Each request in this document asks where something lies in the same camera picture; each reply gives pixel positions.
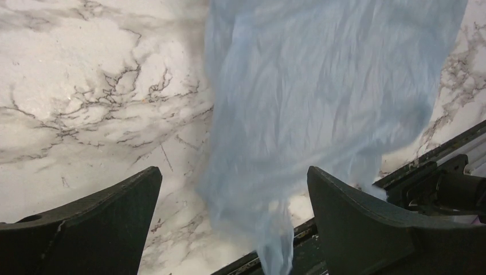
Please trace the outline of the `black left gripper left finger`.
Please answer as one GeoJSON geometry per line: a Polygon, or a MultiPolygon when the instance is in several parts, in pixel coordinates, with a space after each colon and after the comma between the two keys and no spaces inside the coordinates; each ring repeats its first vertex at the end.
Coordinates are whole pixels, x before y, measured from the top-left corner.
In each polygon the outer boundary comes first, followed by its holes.
{"type": "Polygon", "coordinates": [[[71,203],[1,223],[1,273],[137,274],[161,184],[152,166],[71,203]]]}

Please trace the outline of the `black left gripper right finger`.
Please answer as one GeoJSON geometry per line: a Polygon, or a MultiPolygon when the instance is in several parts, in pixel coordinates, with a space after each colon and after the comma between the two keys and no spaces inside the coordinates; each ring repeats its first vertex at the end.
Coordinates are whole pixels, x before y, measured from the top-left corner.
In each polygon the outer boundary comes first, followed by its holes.
{"type": "Polygon", "coordinates": [[[320,168],[307,185],[329,274],[484,274],[485,227],[417,214],[320,168]]]}

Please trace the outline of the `light blue trash bag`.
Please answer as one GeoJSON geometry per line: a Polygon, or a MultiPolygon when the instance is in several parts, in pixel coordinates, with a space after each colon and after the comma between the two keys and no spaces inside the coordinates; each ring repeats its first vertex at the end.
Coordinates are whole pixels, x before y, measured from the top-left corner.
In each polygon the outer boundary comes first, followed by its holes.
{"type": "Polygon", "coordinates": [[[210,1],[215,93],[198,183],[212,227],[288,274],[290,197],[310,166],[380,199],[384,154],[430,121],[466,1],[210,1]]]}

